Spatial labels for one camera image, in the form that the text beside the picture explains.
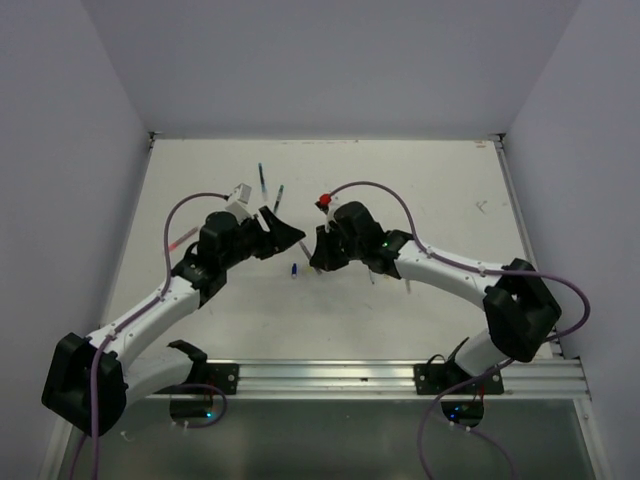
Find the purple pen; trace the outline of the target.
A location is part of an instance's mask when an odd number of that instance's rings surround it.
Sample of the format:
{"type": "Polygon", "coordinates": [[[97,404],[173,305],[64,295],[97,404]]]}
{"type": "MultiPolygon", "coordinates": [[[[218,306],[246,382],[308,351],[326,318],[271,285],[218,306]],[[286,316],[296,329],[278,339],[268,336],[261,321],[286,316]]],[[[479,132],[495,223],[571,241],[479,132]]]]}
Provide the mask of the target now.
{"type": "Polygon", "coordinates": [[[306,245],[304,244],[304,242],[300,241],[299,242],[299,246],[300,246],[301,250],[303,251],[304,255],[306,256],[306,258],[309,259],[311,257],[311,254],[309,253],[309,250],[306,247],[306,245]]]}

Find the dark green pen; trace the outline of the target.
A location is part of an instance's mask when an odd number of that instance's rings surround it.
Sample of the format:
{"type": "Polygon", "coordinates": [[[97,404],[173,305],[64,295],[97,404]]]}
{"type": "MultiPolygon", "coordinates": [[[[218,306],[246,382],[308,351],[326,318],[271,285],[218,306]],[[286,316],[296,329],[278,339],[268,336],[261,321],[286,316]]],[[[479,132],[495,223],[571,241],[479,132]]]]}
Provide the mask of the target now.
{"type": "Polygon", "coordinates": [[[281,184],[279,186],[278,190],[277,190],[276,199],[275,199],[274,206],[273,206],[273,212],[276,215],[278,214],[279,208],[280,208],[281,203],[282,203],[284,190],[285,190],[285,186],[284,186],[284,184],[281,184]]]}

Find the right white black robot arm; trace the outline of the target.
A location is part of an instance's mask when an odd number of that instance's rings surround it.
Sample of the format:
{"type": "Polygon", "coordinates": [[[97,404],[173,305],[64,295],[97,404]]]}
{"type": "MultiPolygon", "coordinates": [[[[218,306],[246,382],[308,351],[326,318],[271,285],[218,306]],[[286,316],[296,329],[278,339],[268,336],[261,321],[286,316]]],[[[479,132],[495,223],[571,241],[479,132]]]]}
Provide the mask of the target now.
{"type": "Polygon", "coordinates": [[[447,264],[441,251],[421,247],[414,234],[383,229],[358,201],[339,204],[324,195],[316,206],[326,222],[316,229],[312,267],[330,272],[359,261],[373,274],[436,287],[484,312],[486,328],[463,340],[433,373],[442,388],[468,392],[504,361],[532,361],[561,316],[561,307],[525,260],[470,264],[460,257],[447,264]]]}

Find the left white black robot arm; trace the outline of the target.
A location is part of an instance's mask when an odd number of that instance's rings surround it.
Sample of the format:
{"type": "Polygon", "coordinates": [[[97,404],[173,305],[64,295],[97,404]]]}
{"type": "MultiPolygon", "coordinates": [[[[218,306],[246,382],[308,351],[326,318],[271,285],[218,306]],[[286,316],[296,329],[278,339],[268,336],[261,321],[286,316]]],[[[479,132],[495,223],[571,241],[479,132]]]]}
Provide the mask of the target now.
{"type": "Polygon", "coordinates": [[[210,214],[198,240],[152,295],[88,336],[70,333],[57,343],[42,404],[99,437],[148,395],[175,385],[189,393],[201,390],[208,379],[206,353],[181,340],[171,342],[159,357],[144,359],[143,351],[213,298],[231,268],[251,257],[268,259],[304,237],[268,207],[243,220],[228,211],[210,214]]]}

